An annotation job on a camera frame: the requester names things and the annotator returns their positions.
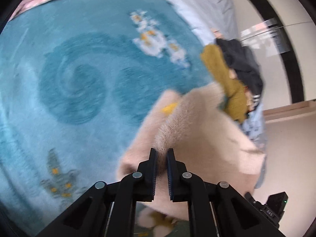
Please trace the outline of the beige fuzzy patterned sweater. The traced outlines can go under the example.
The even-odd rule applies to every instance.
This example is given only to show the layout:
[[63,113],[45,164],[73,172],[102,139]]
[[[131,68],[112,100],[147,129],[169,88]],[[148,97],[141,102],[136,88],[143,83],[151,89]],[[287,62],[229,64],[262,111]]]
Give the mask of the beige fuzzy patterned sweater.
[[170,200],[166,152],[189,172],[209,183],[228,182],[239,194],[252,193],[259,179],[265,153],[223,111],[223,90],[215,82],[186,95],[166,90],[144,119],[133,143],[119,161],[117,179],[135,172],[157,151],[154,201],[146,206],[166,216],[188,220],[187,204]]

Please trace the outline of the olive green knit sweater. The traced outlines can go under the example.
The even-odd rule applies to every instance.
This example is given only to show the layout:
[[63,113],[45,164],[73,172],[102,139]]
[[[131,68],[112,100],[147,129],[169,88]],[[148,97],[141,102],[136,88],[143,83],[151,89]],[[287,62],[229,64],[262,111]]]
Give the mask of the olive green knit sweater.
[[227,98],[224,112],[240,124],[248,113],[245,86],[237,78],[231,78],[231,72],[226,64],[222,50],[218,45],[206,45],[201,53],[201,60],[216,82],[223,88]]

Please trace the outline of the teal plush blanket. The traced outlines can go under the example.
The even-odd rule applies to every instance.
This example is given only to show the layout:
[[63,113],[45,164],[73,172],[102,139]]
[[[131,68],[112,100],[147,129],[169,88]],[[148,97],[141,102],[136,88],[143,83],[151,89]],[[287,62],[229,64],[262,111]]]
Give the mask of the teal plush blanket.
[[1,33],[1,209],[35,236],[118,161],[160,95],[212,82],[166,0],[54,0]]

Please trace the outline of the black striped garment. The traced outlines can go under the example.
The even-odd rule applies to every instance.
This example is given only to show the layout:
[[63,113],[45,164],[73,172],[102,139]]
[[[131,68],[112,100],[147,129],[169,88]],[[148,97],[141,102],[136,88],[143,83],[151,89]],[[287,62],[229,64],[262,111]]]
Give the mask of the black striped garment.
[[252,50],[237,39],[217,38],[216,44],[221,48],[228,67],[236,72],[238,79],[250,90],[256,109],[261,101],[263,80]]

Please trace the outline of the light blue floral quilt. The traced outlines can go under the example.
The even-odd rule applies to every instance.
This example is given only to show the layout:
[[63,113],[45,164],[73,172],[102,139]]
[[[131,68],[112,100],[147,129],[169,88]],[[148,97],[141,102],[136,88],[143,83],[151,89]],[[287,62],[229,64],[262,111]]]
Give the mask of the light blue floral quilt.
[[187,22],[203,45],[215,42],[214,30],[225,39],[238,38],[238,28],[232,0],[166,0]]

